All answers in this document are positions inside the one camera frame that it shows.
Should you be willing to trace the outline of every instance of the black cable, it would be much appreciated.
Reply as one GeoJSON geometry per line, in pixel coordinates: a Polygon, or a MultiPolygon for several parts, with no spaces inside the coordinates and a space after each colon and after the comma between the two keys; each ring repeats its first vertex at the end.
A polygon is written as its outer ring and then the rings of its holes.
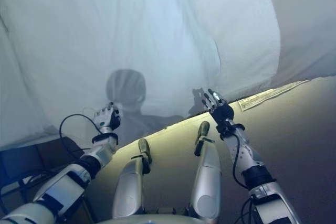
{"type": "Polygon", "coordinates": [[[250,200],[251,200],[251,198],[248,198],[248,199],[244,202],[244,204],[243,204],[243,206],[242,206],[242,209],[240,210],[240,218],[241,218],[243,224],[245,224],[245,221],[244,221],[244,209],[245,209],[245,206],[247,205],[247,203],[249,203],[250,200]]]}
{"type": "Polygon", "coordinates": [[[252,199],[250,200],[250,206],[248,207],[248,224],[252,221],[252,199]]]}
{"type": "Polygon", "coordinates": [[[239,216],[233,224],[237,224],[237,223],[240,221],[241,218],[242,218],[242,216],[239,216]]]}
{"type": "Polygon", "coordinates": [[[233,162],[233,168],[232,168],[232,175],[233,175],[233,179],[235,180],[235,182],[237,182],[238,185],[244,187],[244,188],[247,188],[247,186],[245,186],[244,184],[242,184],[241,182],[238,181],[237,177],[236,177],[236,165],[237,165],[237,161],[238,161],[238,156],[239,156],[239,150],[240,150],[240,140],[239,140],[239,137],[232,133],[233,136],[236,137],[237,139],[237,152],[236,152],[236,157],[235,157],[235,160],[233,162]]]}
{"type": "Polygon", "coordinates": [[[93,120],[89,117],[87,117],[86,115],[83,115],[83,114],[71,114],[69,116],[67,116],[66,118],[64,118],[61,122],[61,124],[59,125],[59,130],[58,130],[58,133],[59,133],[59,138],[61,139],[61,144],[63,145],[64,149],[74,158],[74,159],[77,159],[78,157],[76,157],[73,152],[74,151],[71,151],[69,150],[69,148],[66,146],[65,142],[64,142],[64,139],[63,139],[63,136],[62,136],[62,126],[63,126],[63,123],[66,119],[72,117],[72,116],[75,116],[75,115],[78,115],[78,116],[83,116],[84,118],[88,119],[93,125],[94,127],[96,128],[96,130],[100,133],[100,134],[103,134],[99,129],[98,127],[95,125],[95,123],[93,122],[93,120]]]}
{"type": "Polygon", "coordinates": [[[77,149],[77,150],[74,150],[74,151],[71,151],[71,152],[80,152],[80,151],[85,151],[85,150],[89,150],[91,148],[81,148],[81,149],[77,149]]]}

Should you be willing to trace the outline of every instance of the black joint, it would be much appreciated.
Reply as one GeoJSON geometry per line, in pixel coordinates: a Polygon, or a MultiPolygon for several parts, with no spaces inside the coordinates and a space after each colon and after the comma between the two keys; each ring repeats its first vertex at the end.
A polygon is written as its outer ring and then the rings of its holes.
{"type": "Polygon", "coordinates": [[[245,184],[249,190],[254,187],[276,181],[276,179],[272,178],[270,173],[267,171],[267,168],[262,165],[252,166],[251,168],[243,171],[242,174],[245,179],[245,184]]]}
{"type": "Polygon", "coordinates": [[[91,179],[94,179],[96,174],[101,169],[99,161],[92,156],[83,156],[75,162],[75,164],[80,165],[90,174],[91,179]]]}
{"type": "Polygon", "coordinates": [[[99,141],[102,141],[106,138],[109,138],[110,136],[114,137],[117,141],[117,145],[118,145],[118,135],[116,135],[115,133],[113,132],[109,132],[109,133],[103,133],[103,134],[100,134],[100,135],[97,135],[95,136],[93,139],[92,139],[92,143],[94,144],[95,142],[99,142],[99,141]]]}

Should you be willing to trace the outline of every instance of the black band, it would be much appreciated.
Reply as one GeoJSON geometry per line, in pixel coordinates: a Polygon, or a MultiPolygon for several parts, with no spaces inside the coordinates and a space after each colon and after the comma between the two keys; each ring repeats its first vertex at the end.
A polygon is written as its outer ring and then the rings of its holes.
{"type": "Polygon", "coordinates": [[[119,142],[118,142],[118,135],[116,135],[116,134],[113,133],[113,132],[103,133],[103,134],[99,134],[99,135],[95,136],[95,137],[92,139],[92,143],[94,144],[95,142],[104,140],[105,138],[109,138],[109,136],[114,137],[114,138],[116,139],[116,141],[117,141],[117,145],[119,144],[119,142]]]}
{"type": "Polygon", "coordinates": [[[276,179],[272,178],[267,168],[263,165],[252,166],[251,168],[242,172],[245,179],[245,184],[249,190],[254,187],[274,182],[276,179]]]}
{"type": "Polygon", "coordinates": [[[19,224],[19,223],[17,223],[15,220],[12,220],[11,218],[6,218],[6,219],[4,219],[4,220],[7,220],[7,221],[9,221],[9,222],[11,222],[11,223],[13,223],[13,224],[19,224]]]}
{"type": "Polygon", "coordinates": [[[62,209],[63,205],[60,202],[58,202],[56,199],[54,199],[52,196],[50,196],[49,194],[44,194],[42,199],[43,200],[38,200],[35,203],[46,207],[48,210],[52,212],[54,216],[57,216],[59,210],[62,209]]]}
{"type": "Polygon", "coordinates": [[[94,179],[96,174],[101,169],[101,165],[99,161],[95,157],[92,157],[92,156],[83,156],[80,159],[78,159],[75,162],[75,164],[80,165],[85,170],[87,170],[91,176],[91,179],[94,179]]]}

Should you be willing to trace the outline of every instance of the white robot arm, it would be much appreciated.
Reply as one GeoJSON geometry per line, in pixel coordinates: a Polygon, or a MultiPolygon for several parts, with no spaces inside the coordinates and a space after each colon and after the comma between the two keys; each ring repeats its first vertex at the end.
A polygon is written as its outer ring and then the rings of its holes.
{"type": "Polygon", "coordinates": [[[120,125],[119,111],[109,103],[93,119],[102,134],[93,138],[93,147],[45,183],[32,203],[9,213],[0,224],[52,224],[66,220],[78,208],[85,188],[116,152],[118,136],[112,131],[120,125]]]}
{"type": "Polygon", "coordinates": [[[293,206],[267,171],[259,154],[249,145],[244,126],[234,123],[233,109],[218,93],[211,89],[208,91],[212,99],[205,94],[207,101],[202,100],[202,102],[218,124],[216,128],[220,138],[229,148],[235,181],[249,190],[251,201],[255,206],[255,223],[301,223],[293,206]],[[236,173],[242,175],[245,184],[238,181],[236,173]]]}

